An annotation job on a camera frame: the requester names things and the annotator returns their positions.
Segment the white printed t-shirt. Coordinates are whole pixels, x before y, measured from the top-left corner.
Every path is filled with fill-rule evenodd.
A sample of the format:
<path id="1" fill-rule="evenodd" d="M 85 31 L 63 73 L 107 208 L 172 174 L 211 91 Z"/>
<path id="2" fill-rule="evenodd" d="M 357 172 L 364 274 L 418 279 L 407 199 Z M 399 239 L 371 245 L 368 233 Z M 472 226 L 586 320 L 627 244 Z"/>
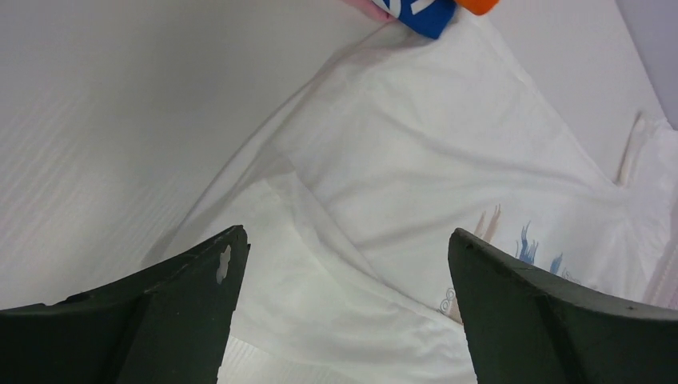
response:
<path id="1" fill-rule="evenodd" d="M 447 263 L 457 228 L 606 294 L 677 253 L 677 133 L 625 124 L 608 178 L 497 30 L 364 42 L 229 160 L 168 247 L 251 245 L 220 383 L 474 383 Z"/>

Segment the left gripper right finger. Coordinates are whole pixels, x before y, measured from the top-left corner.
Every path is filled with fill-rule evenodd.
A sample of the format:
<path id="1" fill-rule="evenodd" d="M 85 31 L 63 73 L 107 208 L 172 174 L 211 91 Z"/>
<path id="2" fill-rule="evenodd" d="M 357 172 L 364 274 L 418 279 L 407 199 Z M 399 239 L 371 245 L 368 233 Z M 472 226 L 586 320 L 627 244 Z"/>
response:
<path id="1" fill-rule="evenodd" d="M 478 382 L 676 382 L 674 310 L 577 285 L 463 229 L 448 260 Z"/>

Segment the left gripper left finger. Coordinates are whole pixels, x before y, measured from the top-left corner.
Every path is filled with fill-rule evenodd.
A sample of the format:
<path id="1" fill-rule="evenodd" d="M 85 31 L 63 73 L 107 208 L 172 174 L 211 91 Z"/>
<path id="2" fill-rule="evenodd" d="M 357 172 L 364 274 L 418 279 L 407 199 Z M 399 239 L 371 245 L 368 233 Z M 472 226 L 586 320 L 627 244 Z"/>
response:
<path id="1" fill-rule="evenodd" d="M 53 304 L 1 312 L 4 383 L 215 383 L 249 254 L 232 226 Z"/>

